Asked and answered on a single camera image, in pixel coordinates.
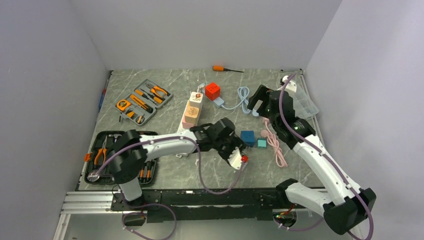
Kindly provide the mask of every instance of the gray marble surface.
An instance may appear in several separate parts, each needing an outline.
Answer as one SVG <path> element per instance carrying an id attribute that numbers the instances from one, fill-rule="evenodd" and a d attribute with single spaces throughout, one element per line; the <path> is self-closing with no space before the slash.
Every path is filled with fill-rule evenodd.
<path id="1" fill-rule="evenodd" d="M 278 79 L 290 74 L 281 73 L 274 69 L 245 69 L 245 73 L 216 72 L 212 69 L 143 69 L 143 70 L 115 70 L 110 77 L 106 95 L 100 110 L 97 124 L 93 133 L 91 144 L 95 136 L 106 130 L 145 130 L 156 131 L 159 134 L 175 133 L 185 109 L 191 92 L 197 90 L 201 83 L 215 82 L 221 87 L 221 97 L 225 100 L 226 107 L 233 107 L 239 101 L 237 88 L 247 86 L 251 96 L 260 84 L 269 88 L 278 88 Z M 141 81 L 150 79 L 166 87 L 174 94 L 163 108 L 159 109 L 145 125 L 139 127 L 126 119 L 118 122 L 120 113 L 114 105 Z M 299 75 L 295 78 L 301 84 Z M 215 107 L 212 102 L 205 99 L 198 124 L 215 123 L 221 118 L 228 118 L 234 122 L 236 134 L 242 130 L 253 130 L 256 137 L 260 136 L 264 124 L 261 117 L 245 115 L 238 107 L 234 110 L 225 110 Z M 311 119 L 313 126 L 316 120 Z M 288 167 L 280 168 L 276 164 L 273 148 L 250 148 L 245 151 L 249 156 L 248 165 L 241 174 L 236 188 L 274 188 L 282 181 L 294 178 L 307 187 L 323 187 L 311 168 L 287 145 L 280 142 Z M 196 156 L 177 158 L 174 155 L 163 156 L 159 159 L 155 182 L 151 189 L 202 189 L 199 181 Z M 234 181 L 236 173 L 216 151 L 202 153 L 202 177 L 209 188 L 227 188 Z M 79 190 L 110 190 L 112 186 L 91 185 L 80 179 Z"/>

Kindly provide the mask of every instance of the red block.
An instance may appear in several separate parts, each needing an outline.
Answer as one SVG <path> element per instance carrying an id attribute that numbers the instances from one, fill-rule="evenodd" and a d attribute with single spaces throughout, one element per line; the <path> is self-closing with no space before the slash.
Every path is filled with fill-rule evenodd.
<path id="1" fill-rule="evenodd" d="M 221 88 L 220 86 L 216 85 L 215 82 L 212 82 L 211 84 L 207 85 L 204 88 L 204 94 L 208 99 L 211 101 L 215 100 L 217 97 L 221 94 Z"/>

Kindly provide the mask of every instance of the coiled light blue cable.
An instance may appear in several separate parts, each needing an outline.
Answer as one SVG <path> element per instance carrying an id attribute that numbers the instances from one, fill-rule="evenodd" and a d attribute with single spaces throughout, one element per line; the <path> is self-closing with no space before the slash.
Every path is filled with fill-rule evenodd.
<path id="1" fill-rule="evenodd" d="M 238 97 L 241 99 L 241 101 L 237 105 L 235 105 L 234 107 L 228 108 L 228 107 L 225 107 L 224 105 L 222 105 L 221 107 L 223 109 L 226 109 L 226 110 L 233 110 L 233 109 L 236 109 L 238 106 L 241 105 L 243 113 L 246 114 L 246 115 L 250 114 L 252 110 L 248 109 L 249 101 L 247 99 L 248 96 L 249 96 L 249 92 L 250 92 L 250 90 L 247 86 L 241 86 L 241 87 L 237 88 L 237 94 L 238 94 Z"/>

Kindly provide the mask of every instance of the toolbox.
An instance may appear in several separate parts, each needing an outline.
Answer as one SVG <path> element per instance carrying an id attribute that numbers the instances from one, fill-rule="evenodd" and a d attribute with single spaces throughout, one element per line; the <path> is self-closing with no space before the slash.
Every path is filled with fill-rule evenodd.
<path id="1" fill-rule="evenodd" d="M 155 131 L 137 131 L 140 135 L 158 135 Z M 115 182 L 110 173 L 109 166 L 107 165 L 100 177 L 91 178 L 90 173 L 98 170 L 104 161 L 103 149 L 106 149 L 105 155 L 107 156 L 108 149 L 112 147 L 115 141 L 122 136 L 125 131 L 101 131 L 97 134 L 91 147 L 91 152 L 85 155 L 84 161 L 87 162 L 87 167 L 84 172 L 84 181 L 88 184 L 93 185 L 114 185 Z M 143 165 L 143 169 L 140 169 L 138 174 L 138 182 L 141 186 L 148 186 L 153 183 L 155 179 L 155 172 L 158 165 L 158 158 L 152 159 Z"/>
<path id="2" fill-rule="evenodd" d="M 129 119 L 142 126 L 172 97 L 173 94 L 163 86 L 145 79 L 133 92 L 119 100 L 115 104 L 115 108 L 121 113 L 120 121 Z"/>

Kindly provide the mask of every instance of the pliers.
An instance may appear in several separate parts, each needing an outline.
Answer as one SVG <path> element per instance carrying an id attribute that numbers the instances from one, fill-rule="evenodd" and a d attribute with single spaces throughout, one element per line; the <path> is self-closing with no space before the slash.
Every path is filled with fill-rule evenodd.
<path id="1" fill-rule="evenodd" d="M 162 92 L 162 93 L 164 93 L 166 96 L 169 96 L 170 94 L 167 92 L 167 91 L 165 91 L 163 88 L 161 88 L 160 86 L 153 86 L 152 84 L 150 84 L 150 83 L 146 83 L 145 84 L 146 85 L 146 87 L 148 87 L 149 89 L 150 89 L 150 92 L 151 93 L 153 93 L 156 97 L 158 97 L 158 98 L 160 98 L 161 100 L 165 100 L 165 98 L 164 97 L 162 97 L 158 92 Z"/>
<path id="2" fill-rule="evenodd" d="M 101 155 L 103 155 L 103 163 L 105 163 L 106 161 L 106 143 L 108 142 L 108 136 L 106 136 L 104 138 L 103 144 L 101 145 L 101 148 L 98 150 L 97 155 L 94 158 L 94 165 L 98 165 L 99 164 L 99 158 Z"/>

